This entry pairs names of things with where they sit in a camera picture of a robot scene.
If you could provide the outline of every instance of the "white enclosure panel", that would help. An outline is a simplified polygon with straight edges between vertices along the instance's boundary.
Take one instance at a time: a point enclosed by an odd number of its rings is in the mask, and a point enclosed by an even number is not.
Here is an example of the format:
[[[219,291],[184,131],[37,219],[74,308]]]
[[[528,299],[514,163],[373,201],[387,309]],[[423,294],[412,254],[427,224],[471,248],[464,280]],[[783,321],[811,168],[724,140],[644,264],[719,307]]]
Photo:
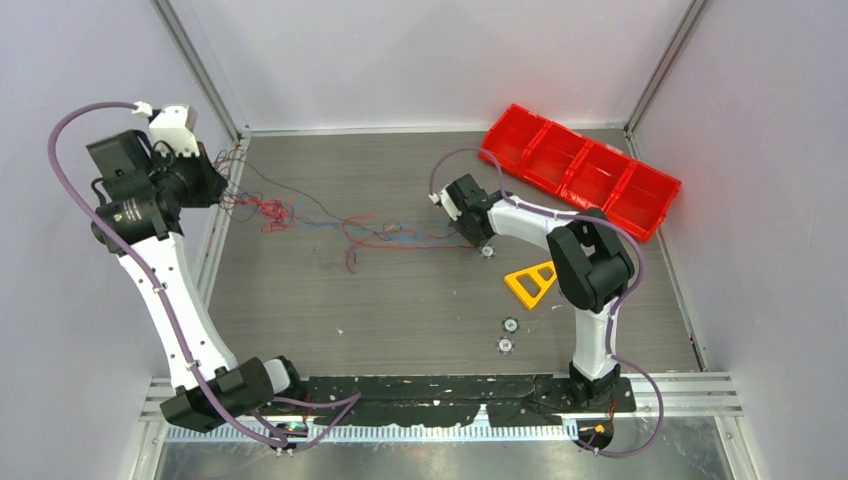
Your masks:
[[[848,3],[714,2],[639,127],[663,231],[763,478],[848,478]]]
[[[256,130],[623,124],[688,0],[181,0]]]
[[[120,477],[162,347],[131,279],[47,163],[66,113],[103,100],[187,102],[197,135],[228,143],[148,0],[5,2],[0,15],[0,477]],[[126,111],[76,121],[59,157],[84,196],[85,144],[145,124]],[[192,255],[209,211],[183,217]]]

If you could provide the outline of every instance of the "red storage tray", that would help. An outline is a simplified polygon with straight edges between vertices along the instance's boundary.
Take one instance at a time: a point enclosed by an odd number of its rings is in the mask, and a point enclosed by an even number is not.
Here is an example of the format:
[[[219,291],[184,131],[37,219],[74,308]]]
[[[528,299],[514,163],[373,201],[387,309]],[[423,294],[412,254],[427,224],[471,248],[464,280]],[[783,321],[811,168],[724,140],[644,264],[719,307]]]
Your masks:
[[[633,159],[593,142],[574,165],[560,196],[586,209],[605,207],[627,180]]]
[[[524,150],[548,121],[524,107],[511,105],[483,138],[483,148],[495,154],[501,168],[516,173]]]
[[[610,221],[647,241],[665,219],[679,190],[680,180],[636,162],[630,179],[604,211]]]
[[[515,104],[492,126],[482,147],[498,157],[504,171],[579,208],[603,209],[610,221],[643,242],[680,190],[680,180]]]
[[[522,175],[542,190],[556,193],[569,168],[590,145],[586,138],[550,122],[527,147]]]

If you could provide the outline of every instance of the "small gear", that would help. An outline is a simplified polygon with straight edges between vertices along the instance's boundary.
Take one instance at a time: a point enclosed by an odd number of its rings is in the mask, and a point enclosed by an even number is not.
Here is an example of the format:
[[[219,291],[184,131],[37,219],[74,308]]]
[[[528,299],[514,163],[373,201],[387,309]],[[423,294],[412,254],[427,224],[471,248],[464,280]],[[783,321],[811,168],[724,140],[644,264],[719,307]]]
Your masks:
[[[498,351],[501,352],[502,355],[509,355],[513,350],[515,350],[515,342],[506,337],[498,339]]]
[[[507,333],[517,333],[521,329],[518,319],[515,317],[506,317],[502,323],[504,331]]]
[[[480,249],[480,255],[485,259],[492,258],[495,256],[495,249],[491,245],[483,245]]]

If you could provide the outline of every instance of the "yellow triangular piece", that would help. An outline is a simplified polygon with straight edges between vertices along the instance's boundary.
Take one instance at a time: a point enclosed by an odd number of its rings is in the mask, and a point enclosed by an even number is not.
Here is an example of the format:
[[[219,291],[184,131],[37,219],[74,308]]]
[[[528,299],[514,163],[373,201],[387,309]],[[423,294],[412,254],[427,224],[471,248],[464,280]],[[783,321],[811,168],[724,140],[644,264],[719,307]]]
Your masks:
[[[541,272],[548,270],[551,274],[550,278],[547,280],[545,277],[541,275]],[[521,277],[527,276],[533,283],[539,287],[539,293],[535,296],[530,295],[530,292],[521,285],[521,281],[519,280]],[[556,270],[554,270],[554,262],[553,260],[550,262],[540,263],[539,265],[525,268],[524,270],[519,270],[517,272],[510,273],[509,275],[504,277],[504,282],[512,290],[512,293],[521,300],[521,303],[524,304],[524,308],[527,310],[533,310],[536,308],[536,305],[539,304],[539,300],[545,296],[545,292],[551,288],[551,285],[556,283]]]

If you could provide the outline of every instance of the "dark gray table surface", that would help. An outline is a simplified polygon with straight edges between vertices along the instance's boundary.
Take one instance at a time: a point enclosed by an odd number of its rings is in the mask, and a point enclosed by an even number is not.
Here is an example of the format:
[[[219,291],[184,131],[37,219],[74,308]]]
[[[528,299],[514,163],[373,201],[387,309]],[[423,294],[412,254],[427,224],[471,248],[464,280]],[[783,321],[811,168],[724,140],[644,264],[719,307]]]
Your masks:
[[[620,131],[585,134],[626,150]],[[414,133],[256,138],[247,160],[265,176],[300,189],[334,215],[382,230],[404,228],[442,235],[447,216],[427,198],[433,164],[445,152],[480,145],[482,133]],[[494,168],[470,153],[439,171],[438,185],[472,173],[489,191]],[[274,186],[245,168],[241,186],[295,204],[296,214],[333,222],[311,200]],[[569,206],[507,177],[507,188],[528,201]],[[250,215],[246,207],[236,220]],[[233,222],[215,283],[212,319],[239,359],[285,355],[302,375],[426,375],[564,372],[574,350],[573,309],[552,289],[527,311],[504,275],[546,260],[547,253],[511,238],[495,238],[497,255],[473,251],[356,249],[355,273],[345,266],[350,242],[337,229],[299,224],[262,233],[265,220]],[[366,233],[352,233],[364,237]],[[406,237],[393,245],[456,245]],[[646,278],[625,303],[620,355],[648,371],[696,368],[688,335],[655,239],[644,245]],[[512,355],[498,353],[501,321],[512,315],[521,331]]]

